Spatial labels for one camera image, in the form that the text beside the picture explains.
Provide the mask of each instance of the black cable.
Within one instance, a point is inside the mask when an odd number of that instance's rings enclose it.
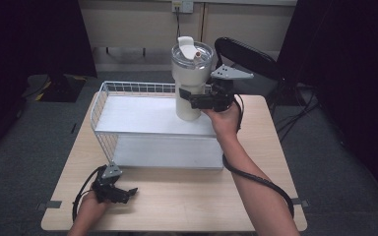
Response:
[[[47,78],[45,79],[44,83],[43,83],[43,84],[42,84],[37,90],[35,90],[35,91],[33,91],[33,92],[31,92],[31,93],[29,93],[29,94],[23,96],[23,98],[27,98],[27,97],[29,97],[29,96],[35,94],[36,92],[42,90],[42,89],[45,87],[45,85],[47,85],[47,83],[48,83],[48,75],[47,75]]]
[[[176,14],[176,20],[177,20],[177,33],[176,33],[176,40],[177,40],[177,38],[180,37],[180,20],[179,20],[180,8],[174,7],[174,12]]]
[[[273,100],[273,108],[272,108],[272,111],[271,111],[271,116],[272,118],[275,116],[275,113],[276,113],[276,107],[278,106],[278,102],[279,102],[279,98],[281,97],[281,94],[282,94],[282,91],[284,90],[284,78],[282,78],[281,81],[278,81],[278,86],[276,88],[276,95],[275,95],[275,98]]]
[[[242,117],[244,115],[244,102],[243,102],[243,100],[242,100],[242,98],[239,94],[238,94],[238,97],[241,99],[241,105],[239,104],[239,102],[236,99],[234,100],[234,103],[236,104],[236,106],[238,107],[238,110],[239,110],[237,132],[238,132],[238,130],[241,129],[241,121],[242,121]],[[279,187],[278,185],[272,183],[271,181],[269,181],[267,179],[261,178],[261,177],[256,176],[256,175],[252,175],[250,173],[244,172],[242,170],[239,170],[239,169],[233,167],[232,165],[230,165],[228,163],[225,154],[222,155],[222,162],[223,162],[223,166],[225,166],[225,168],[227,170],[229,170],[230,172],[237,174],[241,177],[244,177],[246,179],[253,180],[257,183],[263,184],[264,186],[275,190],[278,194],[280,194],[284,198],[284,200],[286,201],[287,207],[290,211],[290,214],[291,214],[292,218],[294,218],[294,208],[293,208],[292,199],[281,187]]]
[[[82,193],[85,189],[85,187],[88,185],[89,181],[91,180],[91,178],[95,175],[95,173],[97,173],[99,171],[99,169],[102,169],[104,168],[105,166],[102,165],[100,167],[98,167],[96,170],[94,170],[94,172],[92,172],[92,174],[88,177],[88,179],[85,181],[84,185],[82,186],[81,190],[79,191],[78,195],[76,196],[76,199],[75,201],[73,202],[73,209],[72,209],[72,218],[73,218],[73,221],[75,221],[76,219],[76,216],[78,216],[78,206],[79,206],[79,201],[81,200],[82,196],[87,193],[88,191]]]
[[[293,116],[288,116],[280,121],[278,121],[276,123],[276,125],[280,124],[281,121],[284,121],[285,119],[287,118],[291,118],[287,123],[285,123],[282,127],[278,128],[277,129],[277,133],[281,132],[283,129],[285,129],[287,126],[289,126],[289,128],[287,129],[287,131],[284,133],[284,135],[280,138],[280,142],[282,142],[284,140],[284,138],[287,136],[287,134],[289,133],[289,131],[293,128],[293,126],[296,124],[296,122],[302,118],[304,115],[306,115],[307,113],[309,113],[310,111],[312,111],[313,109],[315,109],[319,103],[313,105],[312,107],[308,108],[309,105],[311,104],[312,102],[312,99],[315,95],[315,90],[312,90],[312,93],[311,93],[311,97],[309,98],[309,101],[306,103],[305,107],[296,115],[293,115]]]
[[[200,41],[204,41],[205,9],[207,9],[206,3],[204,2],[203,4],[204,6],[202,7],[201,40]]]

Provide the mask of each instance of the white wire basket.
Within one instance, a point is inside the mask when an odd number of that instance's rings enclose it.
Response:
[[[175,84],[104,82],[91,126],[108,161],[119,166],[222,168],[209,117],[177,117]]]

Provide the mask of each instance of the gray carpet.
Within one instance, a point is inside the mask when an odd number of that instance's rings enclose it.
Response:
[[[26,94],[45,78],[31,77]],[[75,103],[37,102],[30,96],[23,115],[0,142],[0,235],[65,235],[43,231],[43,211],[36,206],[51,198],[103,81],[173,83],[170,72],[103,72],[86,82]],[[300,109],[278,107],[275,122]],[[320,108],[299,119],[282,142],[299,197],[310,204],[304,208],[308,228],[301,235],[378,235],[378,186],[341,142]]]

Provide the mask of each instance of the human arm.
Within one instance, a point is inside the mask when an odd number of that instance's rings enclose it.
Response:
[[[213,122],[217,140],[228,163],[239,170],[270,180],[237,138],[237,106],[232,104],[224,112],[203,111]],[[286,202],[279,193],[234,173],[232,178],[258,235],[299,235]]]
[[[84,236],[94,224],[96,224],[106,212],[110,202],[99,203],[96,194],[90,190],[82,198],[78,215],[69,230],[68,236]]]

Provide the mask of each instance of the wooden table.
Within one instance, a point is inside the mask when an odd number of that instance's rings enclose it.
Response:
[[[239,140],[273,182],[283,188],[291,198],[297,198],[264,97],[242,97],[245,112],[238,133]],[[52,201],[61,201],[62,204],[60,208],[46,210],[41,222],[44,230],[70,229],[72,202],[88,176],[98,166],[107,163],[91,129],[90,114],[91,107],[51,198]],[[254,231],[231,174],[226,169],[129,168],[123,169],[123,174],[115,185],[124,190],[139,190],[128,204],[112,205],[94,227],[95,231]],[[301,205],[296,205],[294,211],[297,228],[300,231],[305,230],[307,222]]]

